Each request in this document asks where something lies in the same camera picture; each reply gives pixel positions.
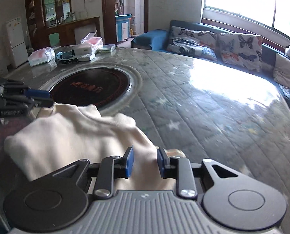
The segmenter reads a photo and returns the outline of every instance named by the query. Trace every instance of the door frame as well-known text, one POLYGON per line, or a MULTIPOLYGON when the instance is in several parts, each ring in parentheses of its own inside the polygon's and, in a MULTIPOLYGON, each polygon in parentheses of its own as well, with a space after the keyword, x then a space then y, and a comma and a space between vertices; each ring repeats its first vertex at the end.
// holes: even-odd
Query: door frame
MULTIPOLYGON (((115 0, 102 0, 105 44, 117 44, 115 0)), ((144 32, 148 32, 148 0, 144 0, 144 32)))

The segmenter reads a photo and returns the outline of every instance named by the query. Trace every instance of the orange butterfly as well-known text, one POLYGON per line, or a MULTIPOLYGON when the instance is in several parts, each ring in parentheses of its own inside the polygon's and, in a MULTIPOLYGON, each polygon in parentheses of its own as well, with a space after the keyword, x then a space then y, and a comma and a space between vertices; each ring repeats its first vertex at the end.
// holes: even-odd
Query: orange butterfly
POLYGON ((203 41, 200 41, 199 45, 200 45, 200 46, 209 47, 209 48, 211 48, 212 50, 214 50, 214 44, 213 44, 213 43, 208 44, 208 43, 205 43, 205 42, 203 42, 203 41))
POLYGON ((235 59, 236 61, 239 61, 239 59, 238 59, 238 55, 235 54, 235 53, 231 53, 231 54, 222 53, 222 56, 223 56, 224 59, 231 59, 231 58, 233 58, 233 59, 235 59))
POLYGON ((263 38, 261 36, 257 36, 257 38, 258 38, 258 45, 261 46, 263 38))

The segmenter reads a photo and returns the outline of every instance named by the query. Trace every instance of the refrigerator door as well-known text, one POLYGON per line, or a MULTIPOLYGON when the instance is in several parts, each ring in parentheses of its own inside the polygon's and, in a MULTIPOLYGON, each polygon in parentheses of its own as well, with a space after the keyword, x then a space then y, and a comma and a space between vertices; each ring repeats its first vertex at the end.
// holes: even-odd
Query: refrigerator door
POLYGON ((22 25, 20 18, 16 18, 6 23, 7 35, 10 42, 10 48, 14 48, 21 43, 24 43, 22 25))
POLYGON ((12 49, 12 65, 17 68, 28 60, 28 53, 25 43, 22 43, 12 49))

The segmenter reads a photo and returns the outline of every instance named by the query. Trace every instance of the white refrigerator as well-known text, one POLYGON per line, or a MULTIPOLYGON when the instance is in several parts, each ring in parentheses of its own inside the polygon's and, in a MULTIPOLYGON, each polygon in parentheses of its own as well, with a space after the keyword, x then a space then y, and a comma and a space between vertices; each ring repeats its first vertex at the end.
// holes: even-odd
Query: white refrigerator
POLYGON ((28 60, 21 19, 16 18, 5 24, 6 51, 14 68, 28 60))

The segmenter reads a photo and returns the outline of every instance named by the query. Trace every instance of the sofa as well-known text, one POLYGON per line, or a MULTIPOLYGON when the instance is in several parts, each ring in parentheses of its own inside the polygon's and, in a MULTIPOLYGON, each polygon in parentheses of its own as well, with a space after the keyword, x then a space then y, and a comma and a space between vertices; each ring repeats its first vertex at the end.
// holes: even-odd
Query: sofa
MULTIPOLYGON (((214 32, 216 34, 233 33, 229 30, 219 28, 216 26, 207 25, 207 24, 190 23, 190 22, 185 22, 185 21, 172 20, 170 22, 169 31, 157 29, 157 30, 152 30, 152 31, 149 31, 149 32, 144 33, 142 35, 139 35, 132 40, 131 47, 152 50, 152 51, 165 52, 165 53, 172 53, 170 51, 167 51, 166 48, 168 45, 169 35, 170 35, 171 29, 173 26, 177 26, 177 27, 181 27, 181 28, 185 28, 185 29, 189 29, 189 30, 193 30, 193 31, 211 31, 211 32, 214 32)), ((276 86, 276 88, 278 89, 280 94, 284 97, 285 101, 287 102, 287 104, 290 108, 290 98, 284 94, 284 92, 280 88, 279 84, 276 83, 273 79, 273 69, 275 66, 276 54, 279 53, 282 56, 284 56, 290 60, 290 58, 288 56, 286 56, 284 53, 262 43, 262 57, 261 57, 262 67, 261 67, 260 72, 256 72, 256 71, 248 70, 244 67, 240 67, 237 65, 230 65, 230 64, 224 63, 222 60, 218 45, 216 46, 214 52, 215 52, 215 55, 217 57, 217 60, 211 61, 211 62, 218 63, 218 64, 221 64, 221 65, 224 65, 224 66, 227 66, 230 68, 234 68, 237 70, 241 70, 241 71, 244 71, 244 72, 247 72, 250 74, 254 74, 256 76, 259 76, 259 77, 262 77, 262 78, 268 80, 269 82, 271 82, 272 84, 274 84, 276 86)))

